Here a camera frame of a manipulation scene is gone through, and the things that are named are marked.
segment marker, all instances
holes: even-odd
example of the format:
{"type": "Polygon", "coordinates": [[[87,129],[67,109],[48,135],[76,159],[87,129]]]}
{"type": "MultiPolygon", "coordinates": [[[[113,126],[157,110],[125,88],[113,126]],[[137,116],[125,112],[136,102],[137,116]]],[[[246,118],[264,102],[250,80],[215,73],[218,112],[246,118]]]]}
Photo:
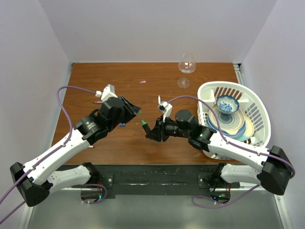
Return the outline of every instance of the marker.
{"type": "Polygon", "coordinates": [[[145,122],[143,119],[142,119],[142,128],[145,131],[145,133],[147,133],[147,134],[151,131],[151,129],[149,128],[147,122],[145,122]]]}

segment basket rim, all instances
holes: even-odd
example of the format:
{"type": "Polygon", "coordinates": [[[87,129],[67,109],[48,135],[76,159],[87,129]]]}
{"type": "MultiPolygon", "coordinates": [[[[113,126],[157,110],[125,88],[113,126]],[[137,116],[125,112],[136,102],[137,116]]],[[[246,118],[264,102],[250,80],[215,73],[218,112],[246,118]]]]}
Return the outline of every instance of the basket rim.
{"type": "MultiPolygon", "coordinates": [[[[202,84],[202,85],[198,88],[197,97],[198,97],[199,99],[201,99],[201,97],[200,97],[200,95],[201,95],[201,90],[202,90],[205,86],[208,86],[208,85],[210,85],[210,84],[216,84],[216,83],[218,83],[218,84],[226,84],[226,85],[230,84],[230,85],[236,85],[236,86],[238,86],[238,87],[242,87],[243,89],[245,89],[245,90],[249,91],[250,93],[252,93],[252,94],[256,97],[256,99],[260,102],[260,104],[261,104],[261,106],[262,106],[262,108],[263,108],[263,110],[264,110],[264,112],[265,112],[265,114],[266,114],[266,117],[267,117],[268,135],[267,135],[267,138],[266,138],[265,142],[261,145],[261,147],[266,147],[266,145],[269,143],[270,138],[271,138],[271,123],[270,123],[270,118],[269,118],[268,112],[267,112],[267,110],[266,110],[266,107],[265,107],[263,101],[262,101],[262,100],[258,97],[258,95],[257,95],[254,91],[252,91],[250,88],[248,88],[248,87],[246,87],[246,86],[244,86],[244,85],[241,85],[241,84],[239,84],[239,83],[233,83],[233,82],[228,82],[228,81],[211,81],[211,82],[206,82],[206,83],[202,84]]],[[[201,106],[199,106],[199,109],[200,109],[200,116],[201,116],[201,115],[203,115],[201,106]]]]}

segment gray wall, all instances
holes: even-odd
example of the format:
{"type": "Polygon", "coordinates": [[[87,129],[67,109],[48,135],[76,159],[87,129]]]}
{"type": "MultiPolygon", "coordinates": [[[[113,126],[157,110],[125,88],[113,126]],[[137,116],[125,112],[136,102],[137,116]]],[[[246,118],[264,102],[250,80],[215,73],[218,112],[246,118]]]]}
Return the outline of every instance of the gray wall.
{"type": "MultiPolygon", "coordinates": [[[[59,115],[55,92],[70,64],[37,0],[0,1],[0,195],[12,185],[9,167],[51,144],[59,115]]],[[[1,219],[22,201],[18,191],[1,204],[1,219]]],[[[1,228],[17,228],[22,209],[1,228]]]]}
{"type": "Polygon", "coordinates": [[[284,196],[295,229],[305,225],[304,9],[304,0],[278,0],[241,67],[246,86],[268,110],[271,143],[282,147],[296,168],[284,196]]]}
{"type": "Polygon", "coordinates": [[[241,62],[276,0],[40,0],[72,62],[241,62]]]}

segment brown wooden tabletop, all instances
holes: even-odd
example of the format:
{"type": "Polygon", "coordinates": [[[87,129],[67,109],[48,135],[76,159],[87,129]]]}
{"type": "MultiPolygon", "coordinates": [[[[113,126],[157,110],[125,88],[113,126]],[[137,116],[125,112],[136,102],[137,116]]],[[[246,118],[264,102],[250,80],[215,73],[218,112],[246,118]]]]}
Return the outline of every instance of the brown wooden tabletop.
{"type": "MultiPolygon", "coordinates": [[[[210,81],[237,82],[232,63],[197,63],[196,70],[184,74],[178,69],[178,63],[76,63],[69,85],[89,90],[102,91],[107,84],[115,86],[115,93],[123,95],[128,101],[141,107],[142,114],[135,117],[125,127],[116,127],[108,136],[94,144],[95,148],[83,150],[67,164],[216,164],[222,162],[208,158],[202,151],[194,149],[187,139],[170,137],[166,142],[155,142],[145,138],[141,119],[150,128],[162,113],[157,109],[158,95],[162,101],[168,101],[179,95],[197,97],[198,88],[210,81]],[[186,89],[177,85],[177,80],[186,77],[190,86],[186,89]]],[[[97,98],[93,94],[68,89],[64,107],[73,124],[92,110],[99,108],[93,104],[97,98]]],[[[188,109],[197,116],[197,101],[185,98],[172,103],[171,118],[177,111],[188,109]]],[[[66,117],[61,112],[53,144],[68,132],[66,117]]]]}

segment laundry basket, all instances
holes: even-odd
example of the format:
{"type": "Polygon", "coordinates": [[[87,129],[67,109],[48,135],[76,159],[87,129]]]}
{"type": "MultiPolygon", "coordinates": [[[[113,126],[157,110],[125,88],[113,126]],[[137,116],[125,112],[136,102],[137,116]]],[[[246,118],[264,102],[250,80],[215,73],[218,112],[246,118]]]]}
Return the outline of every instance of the laundry basket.
{"type": "MultiPolygon", "coordinates": [[[[198,98],[208,103],[215,104],[216,99],[221,95],[230,95],[239,102],[239,109],[252,121],[254,125],[253,136],[244,141],[245,144],[265,147],[271,135],[271,126],[268,113],[260,98],[249,88],[232,82],[215,81],[201,85],[198,89],[198,98]]],[[[201,125],[207,126],[209,108],[198,102],[198,120],[201,125]]],[[[231,158],[203,151],[213,159],[229,160],[231,158]]]]}

